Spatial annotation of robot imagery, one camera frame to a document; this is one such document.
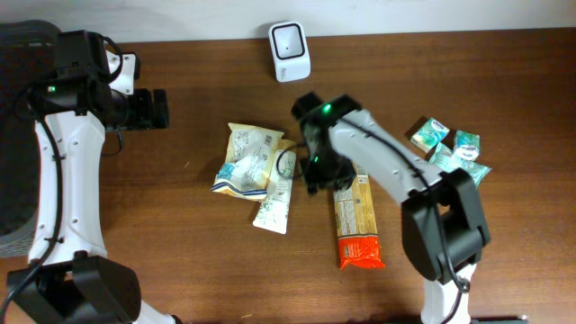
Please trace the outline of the white tube with bamboo print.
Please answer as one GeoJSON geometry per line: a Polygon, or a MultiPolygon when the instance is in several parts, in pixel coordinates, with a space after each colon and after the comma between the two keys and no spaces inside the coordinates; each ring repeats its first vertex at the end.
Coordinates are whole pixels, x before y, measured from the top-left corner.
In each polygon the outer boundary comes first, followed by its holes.
{"type": "Polygon", "coordinates": [[[281,139],[279,142],[266,188],[267,195],[253,220],[253,225],[257,228],[279,234],[287,231],[296,161],[294,145],[295,143],[288,139],[281,139]]]}

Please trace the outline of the cream snack bag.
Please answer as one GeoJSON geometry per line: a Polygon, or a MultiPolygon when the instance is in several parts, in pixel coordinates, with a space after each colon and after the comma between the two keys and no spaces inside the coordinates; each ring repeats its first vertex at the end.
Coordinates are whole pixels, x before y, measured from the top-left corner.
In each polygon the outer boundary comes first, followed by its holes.
{"type": "Polygon", "coordinates": [[[275,152],[284,133],[229,122],[226,157],[211,187],[213,193],[250,201],[263,201],[275,152]]]}

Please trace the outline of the orange spaghetti packet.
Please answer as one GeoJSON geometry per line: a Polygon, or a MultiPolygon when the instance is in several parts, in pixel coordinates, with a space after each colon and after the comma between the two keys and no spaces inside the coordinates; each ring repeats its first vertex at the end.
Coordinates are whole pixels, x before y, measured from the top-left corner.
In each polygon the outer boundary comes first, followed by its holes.
{"type": "Polygon", "coordinates": [[[353,183],[333,193],[340,269],[346,266],[385,268],[369,175],[362,167],[354,167],[353,183]]]}

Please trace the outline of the Kleenex tissue pack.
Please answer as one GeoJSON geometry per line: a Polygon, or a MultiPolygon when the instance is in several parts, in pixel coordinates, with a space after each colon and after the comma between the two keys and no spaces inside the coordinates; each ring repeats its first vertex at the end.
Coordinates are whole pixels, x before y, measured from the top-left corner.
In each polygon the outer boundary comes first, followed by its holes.
{"type": "Polygon", "coordinates": [[[481,153],[480,136],[463,130],[454,135],[454,154],[459,158],[474,161],[481,153]]]}
{"type": "Polygon", "coordinates": [[[435,118],[430,118],[410,137],[410,142],[417,148],[428,153],[440,143],[449,132],[450,129],[440,121],[435,118]]]}

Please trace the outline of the green wet wipes pack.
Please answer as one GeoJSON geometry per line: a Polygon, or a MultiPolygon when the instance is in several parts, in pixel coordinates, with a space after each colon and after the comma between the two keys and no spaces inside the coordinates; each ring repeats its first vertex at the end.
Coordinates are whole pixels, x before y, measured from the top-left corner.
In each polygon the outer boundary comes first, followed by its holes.
{"type": "Polygon", "coordinates": [[[435,152],[432,154],[428,162],[440,167],[447,173],[451,173],[458,168],[463,169],[472,178],[476,187],[480,185],[482,179],[491,171],[491,168],[488,166],[458,157],[443,143],[438,143],[436,145],[435,152]]]}

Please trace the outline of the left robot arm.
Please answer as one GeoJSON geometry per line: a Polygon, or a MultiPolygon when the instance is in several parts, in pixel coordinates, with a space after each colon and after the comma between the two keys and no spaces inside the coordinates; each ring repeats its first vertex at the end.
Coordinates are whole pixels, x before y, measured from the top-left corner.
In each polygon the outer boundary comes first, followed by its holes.
{"type": "Polygon", "coordinates": [[[21,93],[35,122],[40,192],[28,265],[7,276],[6,304],[37,323],[174,323],[141,296],[136,273],[107,256],[99,168],[108,132],[165,129],[167,95],[135,88],[140,62],[108,37],[62,32],[55,67],[21,93]]]}

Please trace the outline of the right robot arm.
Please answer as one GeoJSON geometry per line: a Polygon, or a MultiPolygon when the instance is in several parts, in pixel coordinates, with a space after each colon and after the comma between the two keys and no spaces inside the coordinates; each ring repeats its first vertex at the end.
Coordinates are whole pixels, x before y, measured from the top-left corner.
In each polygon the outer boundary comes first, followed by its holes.
{"type": "Polygon", "coordinates": [[[400,206],[402,246],[424,279],[421,322],[472,322],[471,280],[491,236],[471,176],[429,164],[346,94],[305,94],[292,116],[309,154],[300,164],[310,194],[349,188],[361,167],[400,206]]]}

